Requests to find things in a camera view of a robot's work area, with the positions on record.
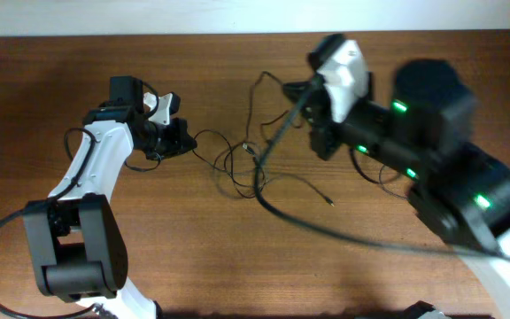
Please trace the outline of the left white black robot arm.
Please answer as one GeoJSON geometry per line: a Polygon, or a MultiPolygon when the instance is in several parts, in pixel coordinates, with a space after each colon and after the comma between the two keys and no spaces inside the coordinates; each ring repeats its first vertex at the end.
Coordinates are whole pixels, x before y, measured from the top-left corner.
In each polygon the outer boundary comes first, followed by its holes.
{"type": "Polygon", "coordinates": [[[130,75],[110,80],[109,97],[84,117],[78,151],[62,181],[23,216],[35,282],[45,296],[109,318],[160,318],[158,302],[128,277],[128,251],[110,206],[120,170],[134,151],[156,164],[197,142],[176,117],[180,98],[159,95],[130,75]]]}

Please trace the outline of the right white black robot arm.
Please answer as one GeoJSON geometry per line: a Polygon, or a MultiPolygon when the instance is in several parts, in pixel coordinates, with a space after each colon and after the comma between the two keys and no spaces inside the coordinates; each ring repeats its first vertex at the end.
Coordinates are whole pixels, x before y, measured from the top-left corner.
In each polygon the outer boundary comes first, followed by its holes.
{"type": "Polygon", "coordinates": [[[321,75],[303,113],[313,151],[328,160],[347,145],[409,178],[418,218],[510,318],[510,168],[471,140],[474,94],[448,62],[414,59],[394,74],[388,108],[364,95],[336,121],[328,85],[321,75]]]}

